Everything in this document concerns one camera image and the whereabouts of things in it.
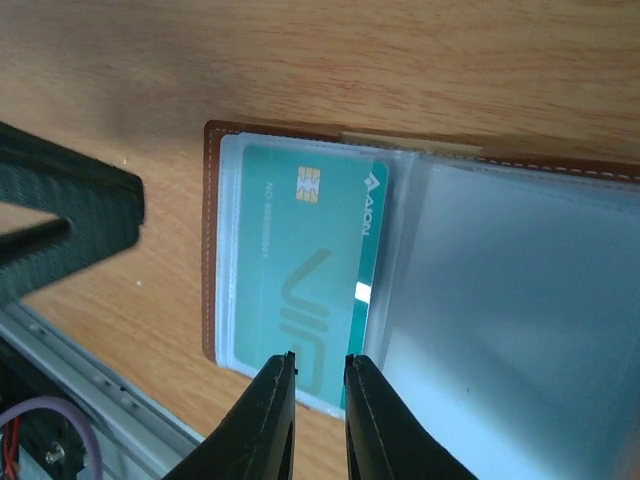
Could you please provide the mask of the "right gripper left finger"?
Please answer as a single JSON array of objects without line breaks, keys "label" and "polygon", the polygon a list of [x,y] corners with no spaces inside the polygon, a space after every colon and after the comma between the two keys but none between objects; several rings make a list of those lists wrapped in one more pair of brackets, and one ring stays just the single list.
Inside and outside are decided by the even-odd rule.
[{"label": "right gripper left finger", "polygon": [[296,373],[293,352],[271,356],[217,428],[164,479],[290,479]]}]

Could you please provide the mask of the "brown leather card holder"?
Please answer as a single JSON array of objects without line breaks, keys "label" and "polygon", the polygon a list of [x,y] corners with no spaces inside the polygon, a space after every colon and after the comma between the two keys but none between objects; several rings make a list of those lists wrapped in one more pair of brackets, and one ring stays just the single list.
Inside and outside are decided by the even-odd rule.
[{"label": "brown leather card holder", "polygon": [[369,357],[474,476],[638,477],[637,163],[209,121],[202,349],[249,377],[260,368],[235,360],[229,310],[247,135],[372,149],[385,163],[373,275],[356,292],[366,316],[347,355]]}]

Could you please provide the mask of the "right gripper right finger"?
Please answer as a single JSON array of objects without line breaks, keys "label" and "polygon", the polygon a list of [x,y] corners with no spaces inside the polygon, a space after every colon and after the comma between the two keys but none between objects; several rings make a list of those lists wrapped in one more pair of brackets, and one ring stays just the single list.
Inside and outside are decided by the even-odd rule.
[{"label": "right gripper right finger", "polygon": [[344,383],[351,479],[474,477],[420,425],[369,357],[346,357]]}]

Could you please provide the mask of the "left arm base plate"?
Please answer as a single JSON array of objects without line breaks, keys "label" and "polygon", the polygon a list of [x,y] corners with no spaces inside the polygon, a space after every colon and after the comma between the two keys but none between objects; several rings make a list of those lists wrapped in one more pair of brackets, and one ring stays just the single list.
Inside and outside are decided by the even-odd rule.
[{"label": "left arm base plate", "polygon": [[41,368],[1,341],[1,477],[103,479],[86,413]]}]

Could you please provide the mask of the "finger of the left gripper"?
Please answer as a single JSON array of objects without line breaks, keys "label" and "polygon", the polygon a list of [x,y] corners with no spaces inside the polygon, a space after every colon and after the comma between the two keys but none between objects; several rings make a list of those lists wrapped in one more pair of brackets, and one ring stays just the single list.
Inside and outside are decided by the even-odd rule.
[{"label": "finger of the left gripper", "polygon": [[136,245],[142,179],[1,126],[1,200],[52,220],[1,236],[1,300],[12,303]]}]

